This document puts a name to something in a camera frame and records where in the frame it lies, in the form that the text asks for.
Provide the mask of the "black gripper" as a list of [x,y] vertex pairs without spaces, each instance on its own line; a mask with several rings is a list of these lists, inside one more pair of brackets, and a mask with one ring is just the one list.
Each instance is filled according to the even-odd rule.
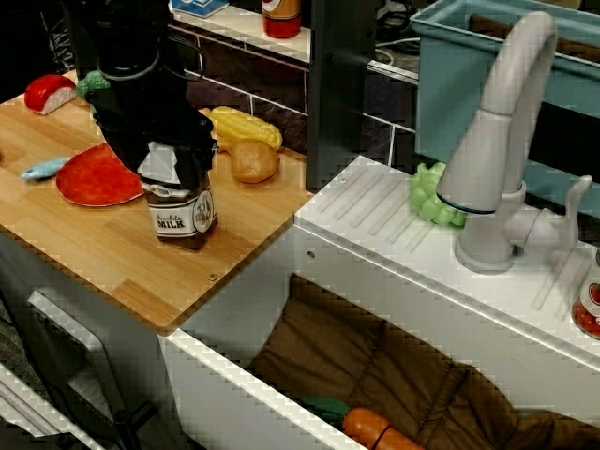
[[213,126],[187,99],[188,80],[154,56],[145,65],[113,67],[99,59],[97,74],[109,86],[92,88],[85,99],[106,142],[123,165],[136,173],[149,143],[175,149],[175,171],[181,188],[207,186],[216,141]]

